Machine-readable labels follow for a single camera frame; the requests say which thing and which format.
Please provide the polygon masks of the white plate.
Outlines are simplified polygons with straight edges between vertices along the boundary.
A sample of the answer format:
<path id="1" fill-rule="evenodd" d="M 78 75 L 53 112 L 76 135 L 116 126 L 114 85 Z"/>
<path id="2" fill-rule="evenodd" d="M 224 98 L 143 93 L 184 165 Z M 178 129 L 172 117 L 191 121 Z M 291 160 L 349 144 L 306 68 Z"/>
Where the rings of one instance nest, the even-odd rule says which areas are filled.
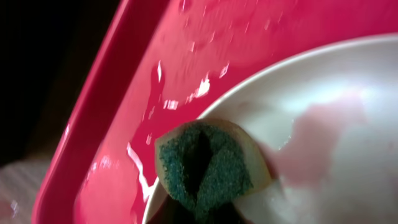
<path id="1" fill-rule="evenodd" d="M 217 99 L 258 143 L 275 177 L 235 201 L 246 223 L 397 222 L 397 36 L 318 48 Z"/>

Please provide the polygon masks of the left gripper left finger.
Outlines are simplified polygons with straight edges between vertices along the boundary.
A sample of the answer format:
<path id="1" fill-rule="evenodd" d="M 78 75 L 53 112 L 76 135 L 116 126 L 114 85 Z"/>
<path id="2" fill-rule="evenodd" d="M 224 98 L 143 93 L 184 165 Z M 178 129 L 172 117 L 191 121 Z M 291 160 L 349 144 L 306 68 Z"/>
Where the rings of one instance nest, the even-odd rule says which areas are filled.
<path id="1" fill-rule="evenodd" d="M 191 212 L 167 196 L 160 208 L 146 221 L 148 224 L 196 224 Z"/>

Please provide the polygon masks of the green yellow sponge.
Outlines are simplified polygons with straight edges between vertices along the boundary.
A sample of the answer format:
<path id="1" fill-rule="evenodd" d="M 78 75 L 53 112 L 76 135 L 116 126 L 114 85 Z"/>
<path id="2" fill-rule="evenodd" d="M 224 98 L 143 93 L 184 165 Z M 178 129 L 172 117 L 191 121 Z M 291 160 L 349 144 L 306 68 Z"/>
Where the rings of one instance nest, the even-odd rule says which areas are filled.
<path id="1" fill-rule="evenodd" d="M 223 119 L 197 119 L 156 139 L 155 169 L 168 195 L 198 223 L 272 183 L 255 140 Z"/>

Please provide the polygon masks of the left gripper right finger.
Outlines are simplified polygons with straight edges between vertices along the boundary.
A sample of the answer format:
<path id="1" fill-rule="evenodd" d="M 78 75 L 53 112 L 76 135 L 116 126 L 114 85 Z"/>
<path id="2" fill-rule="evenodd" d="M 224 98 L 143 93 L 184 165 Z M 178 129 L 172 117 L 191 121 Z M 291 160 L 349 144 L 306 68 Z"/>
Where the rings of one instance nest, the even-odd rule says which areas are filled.
<path id="1" fill-rule="evenodd" d="M 246 224 L 246 220 L 235 209 L 232 202 L 213 209 L 205 222 L 206 224 Z"/>

